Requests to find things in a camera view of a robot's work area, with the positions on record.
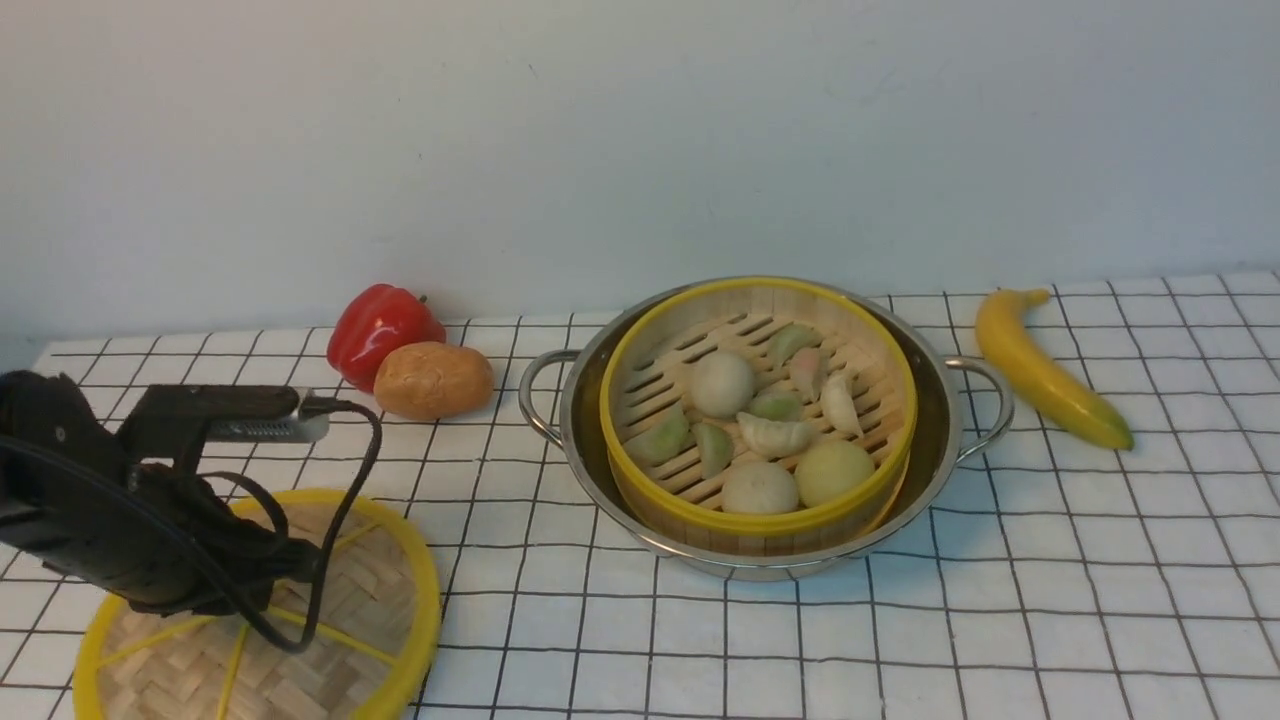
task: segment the potato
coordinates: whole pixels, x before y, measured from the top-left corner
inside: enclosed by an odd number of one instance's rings
[[[471,347],[415,342],[383,360],[374,379],[383,410],[433,421],[480,410],[493,397],[493,365]]]

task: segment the bamboo steamer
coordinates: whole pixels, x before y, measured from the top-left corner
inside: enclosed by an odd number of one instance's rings
[[[864,434],[832,428],[819,404],[806,404],[804,421],[824,439],[852,439],[876,462],[863,484],[829,502],[781,515],[735,515],[721,510],[724,474],[704,478],[690,441],[675,459],[646,466],[625,443],[653,427],[676,404],[690,423],[708,421],[733,441],[732,465],[762,460],[742,442],[735,421],[704,418],[689,400],[694,363],[714,350],[746,357],[756,392],[795,391],[787,368],[765,357],[769,340],[791,323],[823,336],[819,351],[831,373],[852,375],[854,404]],[[698,284],[655,305],[622,337],[604,370],[600,424],[618,489],[649,528],[687,544],[737,555],[808,552],[873,530],[901,488],[916,423],[911,368],[888,331],[852,301],[799,279],[745,277]],[[777,459],[794,470],[800,455]]]

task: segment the banana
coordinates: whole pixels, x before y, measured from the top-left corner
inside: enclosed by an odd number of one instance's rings
[[[1043,288],[988,295],[974,322],[978,347],[1019,397],[1066,432],[1100,447],[1133,450],[1133,433],[1120,411],[1053,363],[1028,334],[1023,316],[1048,299]]]

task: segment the yellow rim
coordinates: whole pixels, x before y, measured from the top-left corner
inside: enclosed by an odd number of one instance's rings
[[[709,295],[713,292],[719,292],[724,290],[733,290],[748,286],[772,286],[787,290],[796,290],[800,292],[808,292],[819,296],[824,300],[840,305],[850,314],[861,318],[874,333],[877,333],[884,345],[890,348],[895,363],[899,369],[905,373],[908,382],[906,386],[906,398],[904,407],[904,439],[895,447],[884,462],[876,470],[874,474],[863,484],[851,489],[849,493],[840,496],[824,505],[818,507],[808,507],[805,510],[796,510],[795,512],[786,512],[783,515],[768,515],[768,516],[754,516],[754,515],[732,515],[728,512],[721,512],[718,510],[708,510],[700,505],[695,505],[677,497],[660,488],[654,483],[644,471],[636,465],[631,457],[627,455],[622,446],[622,439],[618,437],[617,430],[613,427],[613,419],[609,415],[609,407],[612,406],[612,386],[613,377],[617,374],[617,366],[622,361],[622,355],[626,347],[635,340],[637,334],[644,332],[649,324],[657,320],[660,315],[675,307],[696,297]],[[668,297],[667,300],[659,302],[648,313],[645,313],[631,329],[622,336],[618,346],[614,348],[613,354],[609,356],[609,361],[604,368],[604,378],[600,382],[600,427],[604,430],[604,443],[609,451],[609,455],[614,459],[618,469],[621,470],[622,480],[630,483],[632,487],[644,493],[648,498],[662,505],[668,511],[684,518],[685,520],[700,525],[703,528],[718,529],[730,533],[737,533],[744,536],[778,536],[785,533],[794,533],[797,530],[805,530],[809,528],[815,528],[824,525],[836,518],[845,515],[850,510],[858,507],[868,498],[870,498],[882,486],[888,482],[899,469],[901,469],[905,461],[908,448],[910,446],[911,436],[915,433],[916,421],[916,395],[915,395],[915,380],[911,373],[911,365],[906,360],[906,354],[893,340],[884,325],[879,323],[870,313],[863,310],[856,302],[846,299],[845,296],[832,292],[827,288],[818,287],[804,281],[797,281],[792,278],[778,278],[769,275],[758,277],[745,277],[745,278],[730,278],[724,281],[716,281],[699,287],[691,288],[680,295]]]
[[[879,514],[876,515],[870,523],[867,524],[867,529],[863,534],[872,533],[879,529],[888,520],[890,511],[893,510],[893,503],[897,502],[897,497],[902,495],[902,488],[906,487],[906,474],[911,471],[911,456],[909,455],[906,460],[902,461],[902,471],[899,473],[897,480],[893,482],[893,489],[888,493],[888,498],[884,501],[884,507],[881,507]]]
[[[275,493],[274,497],[280,502],[280,505],[338,505],[342,501],[343,495],[344,493],[342,491],[332,488],[308,488],[284,491]],[[237,514],[243,514],[244,511],[259,507],[257,501],[252,498],[232,503],[232,510],[237,511]],[[334,552],[338,552],[340,547],[349,544],[351,539],[355,539],[356,536],[364,534],[375,527],[385,529],[393,538],[396,538],[401,551],[404,552],[406,561],[413,574],[413,583],[419,591],[419,603],[413,612],[413,623],[411,625],[408,638],[404,641],[404,647],[401,648],[401,653],[396,657],[390,657],[381,651],[367,646],[360,639],[352,638],[351,635],[328,625],[317,628],[316,634],[343,643],[352,650],[364,652],[390,665],[390,671],[388,673],[381,687],[356,710],[353,717],[370,720],[399,717],[399,715],[403,714],[404,707],[417,693],[424,678],[426,676],[428,669],[431,666],[431,661],[435,659],[436,642],[440,637],[439,577],[436,575],[435,562],[431,560],[431,552],[428,550],[425,539],[421,533],[417,532],[417,528],[415,528],[411,523],[388,507],[364,497],[356,498],[355,505],[352,505],[352,511],[364,515],[370,520],[370,523],[360,530],[342,538],[342,541],[339,541],[335,546]],[[111,623],[115,620],[116,615],[125,610],[128,610],[128,603],[123,598],[114,594],[108,596],[106,600],[102,601],[102,605],[97,609],[97,614],[90,623],[88,629],[84,632],[84,639],[81,641],[79,655],[76,659],[76,671],[72,675],[72,701],[76,706],[77,717],[86,720],[105,719],[102,715],[102,703],[97,687],[97,674],[105,665],[110,665],[111,662],[115,662],[138,650],[154,646],[178,633],[191,630],[216,620],[216,618],[192,618],[186,623],[170,625],[136,646],[124,648],[123,651],[109,657],[102,657],[102,648],[106,644],[106,637],[111,628]],[[302,618],[278,607],[269,609],[269,612],[294,625],[298,625],[302,621]],[[243,655],[244,641],[248,637],[248,630],[250,628],[247,624],[241,628],[236,647],[228,664],[227,679],[223,685],[221,698],[219,700],[219,720],[225,717],[225,712],[228,710],[230,692],[234,688],[236,671],[238,670],[239,660]]]

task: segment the steel pot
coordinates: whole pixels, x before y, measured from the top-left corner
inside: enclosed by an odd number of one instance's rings
[[[876,315],[902,346],[915,374],[919,421],[911,441],[911,464],[902,491],[888,519],[874,532],[824,550],[800,555],[754,557],[726,555],[692,547],[667,538],[641,524],[618,493],[609,469],[600,429],[600,378],[618,341],[645,311],[691,287],[677,287],[634,305],[602,328],[581,350],[556,350],[535,359],[520,379],[520,413],[534,430],[564,451],[577,482],[604,512],[621,524],[641,544],[664,557],[722,578],[737,580],[785,580],[810,575],[837,562],[860,557],[915,519],[942,491],[956,464],[1000,439],[1014,418],[1012,391],[991,365],[975,357],[940,357],[927,341],[901,318],[884,307],[844,290],[840,292]],[[550,365],[572,363],[559,400],[559,423],[553,427],[534,409],[534,379]],[[948,369],[986,377],[1000,396],[1000,410],[992,428],[972,443],[961,446],[964,428],[961,401]]]

